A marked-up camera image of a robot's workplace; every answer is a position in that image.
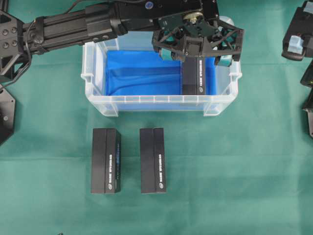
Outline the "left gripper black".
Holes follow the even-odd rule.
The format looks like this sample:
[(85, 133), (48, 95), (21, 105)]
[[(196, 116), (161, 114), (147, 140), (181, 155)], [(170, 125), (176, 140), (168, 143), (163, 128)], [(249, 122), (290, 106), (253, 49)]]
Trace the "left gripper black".
[(241, 58), (244, 30), (219, 16), (207, 19), (196, 11), (158, 19), (152, 45), (162, 60), (215, 57), (215, 65), (229, 67)]

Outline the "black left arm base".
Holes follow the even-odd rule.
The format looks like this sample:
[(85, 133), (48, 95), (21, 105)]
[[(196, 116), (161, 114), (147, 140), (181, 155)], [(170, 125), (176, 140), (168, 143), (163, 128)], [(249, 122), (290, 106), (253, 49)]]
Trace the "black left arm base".
[(14, 133), (15, 98), (2, 86), (0, 87), (0, 144)]

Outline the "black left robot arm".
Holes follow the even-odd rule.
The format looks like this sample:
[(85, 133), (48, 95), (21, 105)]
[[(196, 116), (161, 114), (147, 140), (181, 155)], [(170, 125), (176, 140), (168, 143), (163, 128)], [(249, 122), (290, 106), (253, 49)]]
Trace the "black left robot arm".
[(244, 30), (222, 20), (213, 0), (102, 0), (83, 10), (24, 23), (0, 3), (0, 83), (15, 83), (41, 55), (133, 31), (152, 32), (155, 52), (172, 60), (230, 56), (239, 61)]

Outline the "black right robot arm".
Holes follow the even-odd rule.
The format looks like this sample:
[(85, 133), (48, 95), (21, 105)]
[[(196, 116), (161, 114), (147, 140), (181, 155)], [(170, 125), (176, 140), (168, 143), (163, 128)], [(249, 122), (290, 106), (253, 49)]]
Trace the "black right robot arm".
[(311, 58), (300, 83), (310, 88), (302, 109), (307, 113), (309, 135), (313, 138), (313, 1), (305, 0), (298, 7), (283, 38), (282, 56), (293, 61)]

